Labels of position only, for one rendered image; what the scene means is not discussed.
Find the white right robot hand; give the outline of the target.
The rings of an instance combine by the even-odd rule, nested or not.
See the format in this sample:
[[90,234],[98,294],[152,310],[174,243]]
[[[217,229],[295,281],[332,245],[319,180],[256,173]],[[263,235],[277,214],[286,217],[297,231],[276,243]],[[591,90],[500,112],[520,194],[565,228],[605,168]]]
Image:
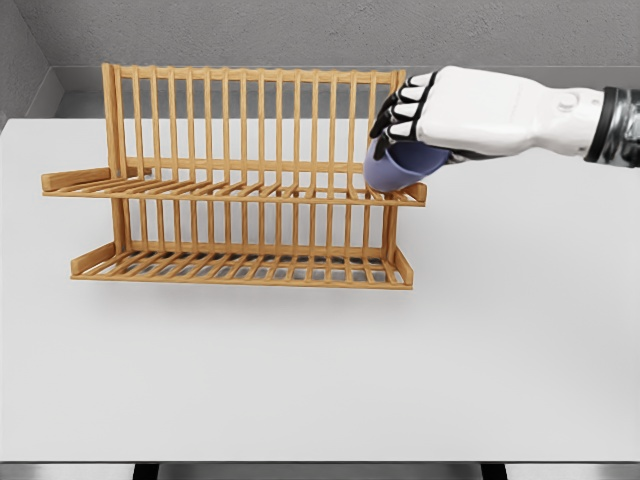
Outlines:
[[385,100],[371,128],[374,158],[410,141],[462,161],[521,153],[534,145],[535,103],[544,90],[530,79],[456,66],[412,76]]

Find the blue cup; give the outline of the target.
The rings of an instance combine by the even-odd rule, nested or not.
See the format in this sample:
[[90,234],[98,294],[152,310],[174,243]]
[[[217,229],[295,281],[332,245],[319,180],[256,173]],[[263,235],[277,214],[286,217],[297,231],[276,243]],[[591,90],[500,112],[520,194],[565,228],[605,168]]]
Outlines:
[[378,139],[373,139],[363,163],[366,183],[380,192],[392,192],[419,182],[445,165],[450,151],[428,146],[422,142],[398,142],[391,145],[384,156],[373,155]]

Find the wooden two-tier dish rack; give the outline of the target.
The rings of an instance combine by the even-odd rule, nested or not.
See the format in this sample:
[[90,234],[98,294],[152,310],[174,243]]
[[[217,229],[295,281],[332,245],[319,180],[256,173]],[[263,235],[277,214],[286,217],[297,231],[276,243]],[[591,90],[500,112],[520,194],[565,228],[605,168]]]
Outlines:
[[47,196],[104,198],[113,239],[82,280],[407,290],[398,210],[364,178],[401,70],[102,67],[107,163],[45,174]]

